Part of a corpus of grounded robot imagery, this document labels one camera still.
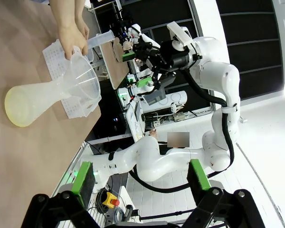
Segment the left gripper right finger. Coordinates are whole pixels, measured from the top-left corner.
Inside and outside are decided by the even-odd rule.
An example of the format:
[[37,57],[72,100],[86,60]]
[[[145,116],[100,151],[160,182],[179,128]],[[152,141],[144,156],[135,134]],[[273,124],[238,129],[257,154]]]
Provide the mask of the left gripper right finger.
[[265,227],[251,193],[246,189],[228,193],[211,187],[199,160],[189,162],[187,180],[196,208],[183,223],[183,228],[208,228],[212,221],[223,223],[215,225],[216,228]]

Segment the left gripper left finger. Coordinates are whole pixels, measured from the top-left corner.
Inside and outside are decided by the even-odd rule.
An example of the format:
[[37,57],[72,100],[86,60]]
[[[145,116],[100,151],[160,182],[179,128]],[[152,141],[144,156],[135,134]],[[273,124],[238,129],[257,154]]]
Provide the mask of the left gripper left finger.
[[88,213],[88,204],[95,185],[93,164],[83,162],[72,185],[54,197],[36,194],[31,199],[22,222],[23,228],[57,228],[70,220],[75,228],[98,228]]

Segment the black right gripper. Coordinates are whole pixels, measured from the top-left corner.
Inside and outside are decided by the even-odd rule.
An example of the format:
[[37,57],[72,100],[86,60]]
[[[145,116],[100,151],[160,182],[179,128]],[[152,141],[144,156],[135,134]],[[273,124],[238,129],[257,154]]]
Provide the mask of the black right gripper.
[[172,46],[172,42],[164,41],[160,48],[151,42],[141,42],[134,44],[132,50],[126,51],[122,55],[122,62],[132,59],[146,61],[150,56],[157,54],[159,65],[144,63],[139,67],[139,72],[135,74],[136,92],[154,92],[170,85],[176,78],[173,70],[185,67],[190,61],[190,50],[186,47],[183,51],[178,51]]

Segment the person's right hand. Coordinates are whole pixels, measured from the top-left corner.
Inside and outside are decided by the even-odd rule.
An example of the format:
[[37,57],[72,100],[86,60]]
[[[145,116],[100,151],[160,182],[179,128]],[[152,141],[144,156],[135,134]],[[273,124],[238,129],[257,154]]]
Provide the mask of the person's right hand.
[[89,28],[83,18],[75,19],[68,26],[58,26],[58,36],[67,60],[71,59],[74,46],[81,50],[82,55],[87,55]]

